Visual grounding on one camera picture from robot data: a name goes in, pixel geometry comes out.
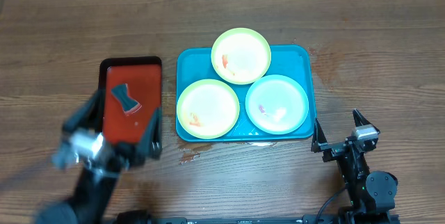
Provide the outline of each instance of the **plate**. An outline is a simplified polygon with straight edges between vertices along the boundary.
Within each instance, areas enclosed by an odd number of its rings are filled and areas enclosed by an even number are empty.
[[[176,113],[181,126],[192,136],[217,138],[226,134],[238,120],[239,101],[226,83],[203,79],[182,92]]]
[[[268,75],[249,88],[245,110],[260,130],[269,134],[288,134],[305,121],[309,101],[298,82],[283,75]]]
[[[211,64],[216,73],[238,85],[260,79],[270,60],[269,44],[252,29],[230,29],[218,37],[211,49]]]

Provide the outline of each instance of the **wooden table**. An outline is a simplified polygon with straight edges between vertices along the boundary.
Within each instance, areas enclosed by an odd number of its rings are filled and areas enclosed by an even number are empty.
[[[178,55],[240,26],[272,45],[305,47],[329,139],[349,135],[359,108],[382,130],[368,165],[400,181],[393,212],[403,223],[443,222],[445,0],[5,0],[0,222],[29,223],[72,192],[79,166],[49,164],[62,121],[95,90],[103,59],[150,55],[163,61],[165,149],[159,162],[122,176],[107,216],[315,214],[342,182],[310,140],[191,145],[176,134]],[[347,204],[343,195],[327,212]]]

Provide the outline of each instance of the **blue tray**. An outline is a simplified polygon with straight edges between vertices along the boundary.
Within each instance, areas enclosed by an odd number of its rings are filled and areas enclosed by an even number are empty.
[[[229,142],[229,141],[270,141],[283,139],[308,138],[314,133],[316,117],[314,87],[312,84],[311,64],[306,50],[297,45],[270,46],[272,50],[272,62],[265,75],[281,74],[297,81],[305,90],[309,100],[309,113],[301,127],[289,134],[268,134],[250,121],[245,111],[245,95],[249,85],[234,85],[219,77],[211,65],[211,48],[195,48],[183,51],[178,57],[176,77],[176,103],[182,91],[187,86],[201,79],[217,79],[227,83],[236,95],[240,103],[239,118],[235,126],[224,136],[211,140],[196,138],[186,132],[179,124],[176,117],[176,132],[179,137],[189,142]]]

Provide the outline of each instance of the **bowl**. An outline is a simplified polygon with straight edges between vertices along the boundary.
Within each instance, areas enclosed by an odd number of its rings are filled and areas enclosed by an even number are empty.
[[[252,123],[269,134],[288,134],[299,128],[309,111],[303,87],[283,75],[268,75],[252,86],[245,97]]]
[[[202,139],[225,135],[239,116],[239,100],[232,88],[215,79],[189,85],[179,96],[176,113],[179,124]]]
[[[243,85],[255,82],[267,71],[271,51],[266,39],[252,29],[225,31],[211,49],[211,64],[225,81]]]

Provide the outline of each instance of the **wood grain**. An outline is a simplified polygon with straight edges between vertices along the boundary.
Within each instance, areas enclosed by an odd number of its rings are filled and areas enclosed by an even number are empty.
[[[272,45],[305,47],[330,140],[350,133],[359,108],[382,130],[368,165],[400,180],[394,212],[403,223],[443,222],[445,0],[6,0],[0,222],[29,223],[71,192],[79,168],[56,171],[48,158],[63,119],[96,88],[101,60],[150,55],[163,61],[165,149],[159,162],[122,176],[107,216],[137,208],[189,218],[315,214],[341,180],[309,140],[187,145],[176,135],[178,55],[238,26]],[[327,211],[347,204],[344,195]]]

